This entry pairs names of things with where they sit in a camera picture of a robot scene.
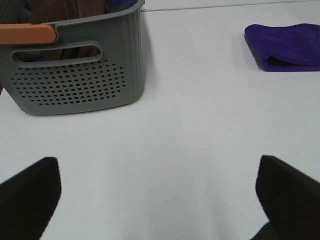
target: white table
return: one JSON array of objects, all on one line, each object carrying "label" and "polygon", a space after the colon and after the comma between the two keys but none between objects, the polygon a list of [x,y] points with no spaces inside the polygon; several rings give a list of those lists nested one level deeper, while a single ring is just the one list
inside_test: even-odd
[{"label": "white table", "polygon": [[31,116],[0,97],[0,181],[45,156],[62,195],[42,240],[247,240],[260,157],[320,180],[319,72],[264,72],[250,24],[318,24],[320,2],[142,13],[134,104]]},{"label": "white table", "polygon": [[145,0],[143,11],[179,10],[190,8],[215,8],[224,6],[241,6],[270,4],[280,2],[308,2],[319,0]]}]

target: brown towel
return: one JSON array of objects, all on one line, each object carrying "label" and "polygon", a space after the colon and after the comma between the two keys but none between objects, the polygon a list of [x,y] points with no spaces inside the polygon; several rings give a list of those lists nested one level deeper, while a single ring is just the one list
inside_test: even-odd
[{"label": "brown towel", "polygon": [[[92,17],[106,13],[104,0],[32,0],[32,24]],[[98,55],[95,46],[44,51],[47,61],[76,59]]]}]

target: orange basket handle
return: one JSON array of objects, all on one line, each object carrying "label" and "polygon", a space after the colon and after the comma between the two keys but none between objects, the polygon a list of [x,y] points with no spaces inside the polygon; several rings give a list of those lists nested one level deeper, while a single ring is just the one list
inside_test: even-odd
[{"label": "orange basket handle", "polygon": [[47,44],[56,37],[55,29],[48,24],[0,24],[0,44]]}]

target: gray plastic basket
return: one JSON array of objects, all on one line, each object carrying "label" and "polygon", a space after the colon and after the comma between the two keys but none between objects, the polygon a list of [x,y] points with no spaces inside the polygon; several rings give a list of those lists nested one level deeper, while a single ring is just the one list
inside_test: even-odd
[{"label": "gray plastic basket", "polygon": [[[0,0],[0,23],[14,23],[24,1]],[[0,45],[0,84],[32,115],[95,111],[130,104],[142,95],[140,8],[50,22],[56,40],[46,44]],[[93,57],[24,62],[17,52],[96,46]]]}]

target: folded purple cloth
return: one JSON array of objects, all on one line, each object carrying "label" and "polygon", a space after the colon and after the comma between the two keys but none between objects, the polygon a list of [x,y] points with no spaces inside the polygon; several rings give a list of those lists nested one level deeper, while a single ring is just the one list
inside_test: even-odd
[{"label": "folded purple cloth", "polygon": [[253,24],[244,32],[266,71],[320,71],[320,25],[270,27]]}]

